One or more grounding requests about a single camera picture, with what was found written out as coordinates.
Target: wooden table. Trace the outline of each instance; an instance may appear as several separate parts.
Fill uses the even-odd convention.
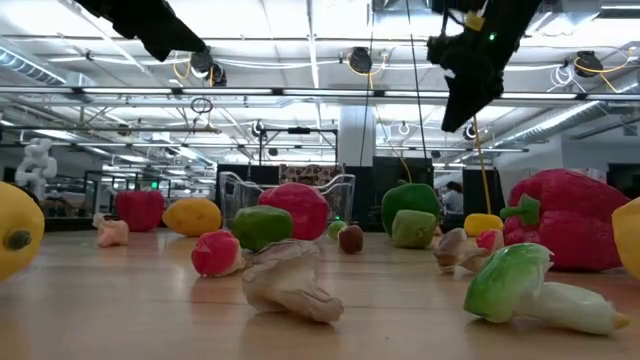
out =
[[[439,275],[430,251],[368,234],[362,255],[322,242],[321,282],[345,304],[334,325],[256,315],[238,275],[201,279],[193,239],[48,235],[30,270],[0,284],[0,359],[640,359],[640,281],[624,272],[551,274],[602,293],[634,323],[612,337],[535,320],[491,325],[462,311],[469,277]]]

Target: ceiling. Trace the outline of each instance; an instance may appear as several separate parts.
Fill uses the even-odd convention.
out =
[[[63,6],[61,3],[65,1],[0,0],[0,35],[50,69],[84,74],[97,86],[206,85],[205,81],[193,74],[186,79],[181,78],[186,71],[188,54],[175,52],[170,61],[158,63],[147,54],[139,41],[121,38],[103,19],[85,14],[90,19],[86,21]],[[415,13],[412,26],[409,26],[406,18],[395,17],[377,21],[371,28],[367,24],[367,0],[309,2],[311,8],[303,0],[171,0],[170,4],[178,17],[213,48],[214,57],[225,68],[229,87],[367,89],[367,77],[358,76],[341,60],[350,53],[352,47],[368,47],[371,43],[373,61],[379,70],[372,77],[373,88],[415,90],[416,74],[412,65],[414,58],[410,37],[413,35],[419,88],[423,91],[447,90],[444,72],[426,61],[425,40],[439,33],[440,16]],[[625,68],[607,74],[608,80],[615,83],[617,78],[634,71],[637,66],[634,60],[636,54],[630,50],[634,47],[634,41],[640,38],[640,27],[635,21],[637,20],[595,19],[573,25],[560,16],[522,40],[520,49],[506,69],[505,91],[609,91],[601,77],[568,78],[565,73],[558,73],[557,66],[565,59],[573,61],[578,50],[593,50],[606,69],[627,64]],[[449,22],[448,33],[460,31],[460,26]],[[109,41],[104,39],[104,34],[110,38]],[[141,64],[142,69],[132,63],[131,59],[125,58],[123,52]],[[93,61],[87,60],[87,53],[91,54]],[[38,84],[0,67],[0,85]],[[113,96],[96,98],[115,99]],[[58,121],[59,124],[86,120],[97,114],[92,118],[91,126],[129,123],[134,127],[178,129],[191,126],[193,120],[198,118],[197,127],[204,127],[209,123],[222,130],[221,134],[188,135],[183,132],[167,136],[167,141],[174,143],[201,144],[253,143],[256,139],[250,135],[251,127],[258,119],[263,125],[274,128],[337,128],[342,106],[339,102],[321,101],[294,102],[284,107],[219,106],[210,114],[200,117],[188,107],[96,106],[85,107],[84,115],[81,115],[79,107],[61,106],[64,105],[62,101],[54,104],[55,106],[48,106],[46,102],[51,101],[49,97],[30,96],[23,97],[23,100],[32,101],[60,114],[66,120]],[[11,104],[4,102],[0,106]],[[491,141],[551,107],[528,104],[489,106],[478,114],[483,139]],[[421,110],[427,145],[471,146],[470,142],[464,140],[461,132],[445,134],[440,131],[440,121],[444,114],[442,105],[423,105]],[[16,111],[24,112],[25,108],[21,106]],[[421,143],[419,112],[415,104],[376,103],[374,116],[379,122],[376,133],[379,144],[390,142],[396,146],[410,146]],[[56,120],[51,116],[43,119],[47,122]],[[146,141],[142,133],[133,133],[128,137],[98,132],[81,135],[116,142]],[[283,134],[273,144],[319,144],[321,141],[316,135]],[[112,152],[117,149],[104,150]],[[146,155],[152,158],[157,156],[155,160],[162,159],[162,154],[158,154],[158,151],[152,149]],[[320,161],[333,159],[332,152],[330,149],[300,149],[293,158],[300,161]],[[240,153],[230,149],[199,149],[198,153],[213,161],[248,161],[246,151]],[[386,150],[380,150],[379,153],[390,155]],[[421,152],[405,154],[414,155],[421,156]]]

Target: toy vegetable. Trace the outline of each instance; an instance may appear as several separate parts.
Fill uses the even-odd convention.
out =
[[[98,246],[110,247],[127,245],[129,242],[129,226],[122,220],[105,220],[104,214],[93,216],[93,226],[98,229]]]
[[[251,251],[288,239],[293,233],[293,220],[285,210],[268,205],[240,209],[233,219],[233,236],[240,246]]]
[[[0,182],[0,280],[26,268],[44,236],[44,215],[19,187]]]
[[[613,235],[624,268],[640,279],[640,198],[613,212]]]
[[[291,311],[318,322],[338,321],[342,301],[317,283],[320,249],[309,241],[269,244],[249,259],[242,273],[242,291],[261,312]]]
[[[329,204],[315,188],[287,183],[268,190],[258,199],[260,205],[270,205],[286,210],[293,219],[293,237],[298,240],[315,240],[327,227]]]
[[[240,243],[224,230],[200,236],[191,252],[191,262],[202,276],[226,276],[244,266]]]
[[[338,241],[338,233],[340,233],[340,231],[342,231],[342,229],[346,227],[347,223],[345,223],[344,221],[334,221],[327,228],[327,236],[329,236],[329,239],[331,240]]]
[[[471,214],[464,219],[464,231],[469,236],[478,236],[487,230],[502,230],[502,219],[495,215]]]
[[[469,285],[464,310],[494,323],[523,315],[596,335],[607,335],[629,324],[629,319],[600,294],[544,282],[551,267],[550,255],[549,249],[538,244],[498,250]]]
[[[357,254],[364,246],[364,233],[358,225],[347,226],[338,233],[338,242],[343,253]]]
[[[433,255],[444,274],[455,272],[456,266],[477,272],[489,258],[488,249],[478,248],[475,241],[467,238],[464,229],[456,228],[444,234]]]
[[[172,231],[191,237],[214,232],[222,225],[220,209],[213,201],[204,198],[174,202],[162,214],[162,221]]]
[[[400,210],[427,212],[439,219],[440,201],[426,184],[403,184],[387,191],[382,198],[382,225],[389,236],[393,235],[393,220]]]
[[[393,245],[407,249],[424,249],[433,240],[438,220],[431,213],[400,210],[391,227]]]
[[[518,183],[500,215],[506,245],[532,242],[551,250],[554,268],[606,270],[621,266],[611,214],[629,202],[618,190],[564,169]]]
[[[123,191],[116,195],[116,210],[130,231],[151,231],[162,219],[164,197],[159,191]]]

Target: fluorescent light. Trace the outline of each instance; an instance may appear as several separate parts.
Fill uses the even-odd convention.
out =
[[[502,99],[573,100],[575,94],[504,93]]]
[[[386,91],[384,96],[388,97],[417,97],[416,91]],[[448,98],[449,93],[447,91],[420,91],[420,97],[430,98]]]
[[[86,94],[145,94],[164,95],[171,94],[169,88],[82,88]]]
[[[196,154],[195,152],[193,152],[193,150],[189,149],[189,148],[185,148],[185,147],[181,147],[178,149],[178,152],[180,153],[180,155],[189,158],[191,160],[197,160],[198,159],[198,154]]]
[[[433,163],[431,164],[433,165],[433,167],[446,167],[446,166],[451,166],[451,167],[465,167],[465,164],[460,164],[460,163],[451,163],[451,164],[445,164],[445,163]]]
[[[123,160],[131,161],[131,162],[147,162],[147,158],[142,156],[133,156],[133,155],[118,155]]]
[[[366,90],[322,90],[322,89],[289,89],[283,90],[289,96],[372,96],[373,91]]]
[[[94,148],[94,147],[92,147],[92,146],[86,146],[86,148],[87,148],[88,150],[93,151],[93,152],[94,152],[94,153],[96,153],[96,154],[100,154],[100,155],[104,155],[104,156],[111,156],[111,154],[109,154],[108,152],[106,152],[106,151],[104,151],[104,150],[102,150],[102,149]]]
[[[234,88],[206,88],[183,89],[186,95],[271,95],[271,89],[234,89]]]
[[[73,91],[67,87],[47,86],[47,87],[31,87],[31,86],[0,86],[0,93],[8,94],[71,94]]]
[[[45,136],[50,136],[62,140],[75,140],[76,137],[66,131],[59,130],[35,130],[38,134],[42,134]]]
[[[640,10],[640,5],[602,5],[602,10]]]

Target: red radish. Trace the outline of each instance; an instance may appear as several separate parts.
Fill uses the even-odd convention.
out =
[[[202,276],[225,276],[244,266],[240,242],[225,230],[200,236],[191,262]]]

